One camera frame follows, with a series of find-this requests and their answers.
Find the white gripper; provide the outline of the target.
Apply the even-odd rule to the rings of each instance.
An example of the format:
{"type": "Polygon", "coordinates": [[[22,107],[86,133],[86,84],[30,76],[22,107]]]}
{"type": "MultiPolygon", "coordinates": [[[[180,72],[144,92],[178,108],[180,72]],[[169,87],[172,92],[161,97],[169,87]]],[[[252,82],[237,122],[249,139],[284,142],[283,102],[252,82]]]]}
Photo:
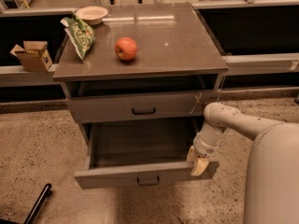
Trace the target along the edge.
{"type": "Polygon", "coordinates": [[[229,128],[218,127],[204,122],[202,129],[193,139],[193,147],[189,148],[186,162],[193,162],[191,176],[201,175],[209,165],[206,158],[215,155],[217,142],[229,132],[229,128]]]}

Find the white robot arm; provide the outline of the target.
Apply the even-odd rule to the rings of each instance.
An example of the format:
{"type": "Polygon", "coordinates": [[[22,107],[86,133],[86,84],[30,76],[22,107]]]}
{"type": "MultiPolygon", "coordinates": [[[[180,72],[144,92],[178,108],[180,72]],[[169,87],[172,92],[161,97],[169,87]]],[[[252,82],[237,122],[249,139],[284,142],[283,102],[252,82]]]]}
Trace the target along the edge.
{"type": "Polygon", "coordinates": [[[211,103],[187,161],[201,175],[216,142],[232,129],[252,140],[247,166],[243,224],[299,224],[299,124],[259,118],[211,103]]]}

